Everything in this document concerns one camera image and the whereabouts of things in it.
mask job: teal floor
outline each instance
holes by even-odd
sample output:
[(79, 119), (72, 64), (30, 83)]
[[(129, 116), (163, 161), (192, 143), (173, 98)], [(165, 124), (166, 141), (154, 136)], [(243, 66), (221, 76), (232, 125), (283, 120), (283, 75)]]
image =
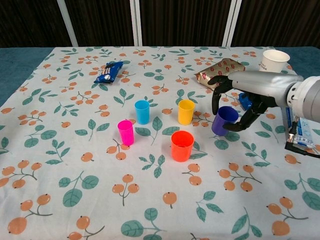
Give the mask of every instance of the teal floor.
[[(0, 106), (30, 76), (53, 47), (0, 48)], [(276, 47), (290, 55), (293, 70), (304, 78), (320, 76), (320, 49), (311, 46)]]

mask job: floral tablecloth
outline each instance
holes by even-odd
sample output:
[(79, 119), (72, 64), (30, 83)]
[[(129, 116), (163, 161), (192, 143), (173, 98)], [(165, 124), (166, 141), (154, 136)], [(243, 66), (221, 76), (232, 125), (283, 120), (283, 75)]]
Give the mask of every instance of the floral tablecloth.
[[(257, 70), (266, 49), (55, 48), (0, 108), (1, 239), (318, 239), (319, 160), (284, 150), (279, 108), (215, 136), (212, 91), (194, 75), (222, 58)], [(116, 81), (94, 84), (111, 61), (124, 61)], [(238, 94), (220, 105), (242, 115)], [(141, 99), (147, 125), (135, 120)], [(196, 103), (187, 126), (181, 99)], [(134, 123), (130, 147), (117, 131), (124, 119)], [(309, 124), (319, 143), (320, 126)], [(184, 163), (170, 154), (178, 129), (195, 137)]]

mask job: yellow cup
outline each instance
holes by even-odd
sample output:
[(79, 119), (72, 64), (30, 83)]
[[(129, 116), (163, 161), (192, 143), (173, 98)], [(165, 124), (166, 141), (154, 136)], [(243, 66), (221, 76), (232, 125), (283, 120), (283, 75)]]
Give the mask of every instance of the yellow cup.
[(182, 125), (190, 124), (196, 107), (195, 103), (191, 100), (185, 99), (181, 100), (178, 106), (178, 122)]

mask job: robotic hand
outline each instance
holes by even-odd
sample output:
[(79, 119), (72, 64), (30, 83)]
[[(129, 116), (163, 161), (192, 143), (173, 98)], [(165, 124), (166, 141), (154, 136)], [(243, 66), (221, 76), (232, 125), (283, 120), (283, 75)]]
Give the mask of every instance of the robotic hand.
[[(227, 130), (233, 132), (245, 130), (269, 107), (290, 107), (298, 117), (320, 123), (319, 76), (312, 76), (304, 80), (299, 75), (264, 71), (235, 71), (228, 76), (215, 76), (208, 81), (208, 84), (218, 84), (212, 95), (214, 115), (218, 112), (221, 94), (233, 88), (243, 91), (243, 97), (248, 97), (252, 102), (252, 107), (245, 112), (240, 121), (223, 125), (223, 128)], [(285, 148), (303, 155), (318, 156), (293, 146), (298, 117), (292, 123)]]

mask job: gold wrapped package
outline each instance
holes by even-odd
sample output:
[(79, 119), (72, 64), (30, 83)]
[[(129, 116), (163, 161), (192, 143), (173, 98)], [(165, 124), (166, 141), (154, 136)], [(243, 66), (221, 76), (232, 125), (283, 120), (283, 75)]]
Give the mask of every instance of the gold wrapped package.
[(204, 85), (205, 87), (214, 90), (217, 87), (217, 84), (208, 85), (208, 81), (217, 75), (228, 76), (230, 73), (235, 71), (245, 71), (246, 67), (241, 63), (231, 59), (223, 58), (220, 62), (216, 63), (213, 66), (210, 66), (198, 73), (195, 74), (196, 80), (198, 83)]

